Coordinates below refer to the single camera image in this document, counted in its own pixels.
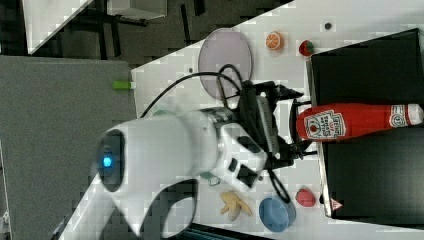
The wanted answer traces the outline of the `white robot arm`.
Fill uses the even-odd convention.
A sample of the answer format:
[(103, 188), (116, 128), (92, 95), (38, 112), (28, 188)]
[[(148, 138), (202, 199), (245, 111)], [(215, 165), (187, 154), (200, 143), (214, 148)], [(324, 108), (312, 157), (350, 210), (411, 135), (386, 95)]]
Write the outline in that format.
[(201, 175), (247, 192), (262, 172), (289, 165), (293, 147), (279, 137), (273, 112), (299, 92), (245, 81), (238, 95), (235, 108), (143, 117), (107, 130), (88, 189), (51, 240), (99, 240), (115, 210), (139, 239), (167, 240), (167, 226), (191, 225), (191, 217), (170, 214), (178, 202), (197, 200)]

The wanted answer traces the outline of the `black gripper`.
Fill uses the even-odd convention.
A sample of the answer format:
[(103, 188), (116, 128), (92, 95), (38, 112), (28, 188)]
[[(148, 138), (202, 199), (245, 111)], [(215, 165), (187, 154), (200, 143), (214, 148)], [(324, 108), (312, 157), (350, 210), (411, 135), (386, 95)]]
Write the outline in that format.
[(294, 159), (316, 154), (316, 151), (308, 151), (312, 144), (310, 140), (289, 144), (281, 138), (274, 116), (279, 101), (300, 98), (303, 93), (272, 81), (259, 84), (245, 81), (239, 95), (239, 124), (264, 150), (266, 170), (289, 167), (294, 164)]

